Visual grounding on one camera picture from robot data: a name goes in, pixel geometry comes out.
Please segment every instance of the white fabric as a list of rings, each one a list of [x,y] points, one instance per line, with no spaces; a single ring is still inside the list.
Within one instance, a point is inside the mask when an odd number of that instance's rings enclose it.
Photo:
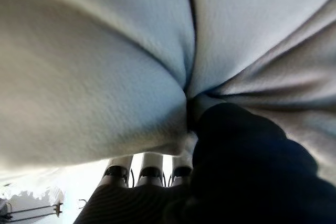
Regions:
[[[207,91],[336,171],[336,0],[0,0],[0,170],[177,154]]]

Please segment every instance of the metal rod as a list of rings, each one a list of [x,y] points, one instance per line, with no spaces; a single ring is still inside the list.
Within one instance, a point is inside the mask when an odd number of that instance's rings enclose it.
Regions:
[[[23,219],[18,219],[18,220],[13,220],[13,221],[9,221],[8,223],[12,223],[12,222],[17,222],[17,221],[22,221],[22,220],[31,220],[31,219],[35,219],[35,218],[40,218],[40,217],[45,217],[45,216],[49,216],[49,215],[55,215],[55,212],[52,212],[50,214],[45,214],[45,215],[39,215],[39,216],[33,216],[33,217],[28,217],[28,218],[23,218]]]
[[[28,211],[33,211],[33,210],[37,210],[37,209],[43,209],[43,208],[48,208],[48,207],[54,207],[56,205],[52,205],[52,206],[44,206],[44,207],[35,207],[35,208],[30,208],[30,209],[24,209],[24,210],[20,210],[20,211],[14,211],[14,212],[9,212],[8,214],[16,214],[18,212],[28,212]]]

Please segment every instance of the metal tube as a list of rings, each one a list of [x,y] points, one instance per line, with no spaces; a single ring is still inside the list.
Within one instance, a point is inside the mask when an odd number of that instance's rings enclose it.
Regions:
[[[14,212],[9,212],[9,214],[16,214],[18,212],[28,212],[28,211],[33,211],[33,210],[37,210],[37,209],[43,209],[43,208],[48,208],[48,207],[54,207],[55,205],[52,206],[44,206],[44,207],[35,207],[35,208],[30,208],[30,209],[24,209],[24,210],[20,210],[20,211],[14,211]]]
[[[45,216],[49,216],[49,215],[55,215],[55,214],[56,214],[55,212],[52,212],[52,213],[50,213],[50,214],[38,215],[38,216],[33,216],[33,217],[27,217],[27,218],[18,219],[18,220],[12,220],[12,221],[9,221],[8,223],[17,222],[17,221],[22,221],[22,220],[31,220],[31,219],[40,218],[40,217],[45,217]]]

